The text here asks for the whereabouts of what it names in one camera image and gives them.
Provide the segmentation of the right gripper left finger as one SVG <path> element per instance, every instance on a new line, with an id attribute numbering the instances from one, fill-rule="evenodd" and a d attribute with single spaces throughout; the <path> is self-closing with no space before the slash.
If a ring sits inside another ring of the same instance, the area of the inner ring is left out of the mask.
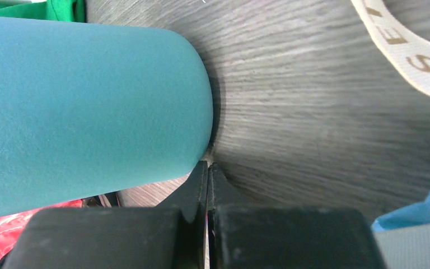
<path id="1" fill-rule="evenodd" d="M 155 207 L 36 213 L 4 268 L 203 268 L 208 165 Z"/>

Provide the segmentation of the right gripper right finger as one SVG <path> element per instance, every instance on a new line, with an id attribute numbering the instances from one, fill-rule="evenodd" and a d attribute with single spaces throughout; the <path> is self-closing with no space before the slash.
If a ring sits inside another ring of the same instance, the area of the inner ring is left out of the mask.
<path id="1" fill-rule="evenodd" d="M 208 169 L 211 268 L 385 268 L 363 215 L 352 208 L 250 201 L 217 164 Z"/>

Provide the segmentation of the teal ceramic vase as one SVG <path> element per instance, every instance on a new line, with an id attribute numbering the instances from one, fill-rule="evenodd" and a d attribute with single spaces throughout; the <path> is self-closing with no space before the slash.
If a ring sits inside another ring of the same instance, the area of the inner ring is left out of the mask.
<path id="1" fill-rule="evenodd" d="M 212 122 L 173 31 L 0 17 L 0 217 L 182 177 Z"/>

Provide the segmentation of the blue paper bouquet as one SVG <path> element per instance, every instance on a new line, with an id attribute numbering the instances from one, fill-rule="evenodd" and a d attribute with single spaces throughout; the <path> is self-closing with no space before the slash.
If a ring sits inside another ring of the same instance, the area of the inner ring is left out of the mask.
<path id="1" fill-rule="evenodd" d="M 430 224 L 430 192 L 420 202 L 377 217 L 371 225 L 375 232 Z"/>

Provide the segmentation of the cream printed ribbon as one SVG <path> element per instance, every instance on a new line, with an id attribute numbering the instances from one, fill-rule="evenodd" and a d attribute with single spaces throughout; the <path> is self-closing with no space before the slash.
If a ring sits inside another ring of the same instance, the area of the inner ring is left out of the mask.
<path id="1" fill-rule="evenodd" d="M 430 96 L 430 41 L 400 23 L 383 1 L 352 1 L 352 5 L 375 46 L 401 77 Z"/>

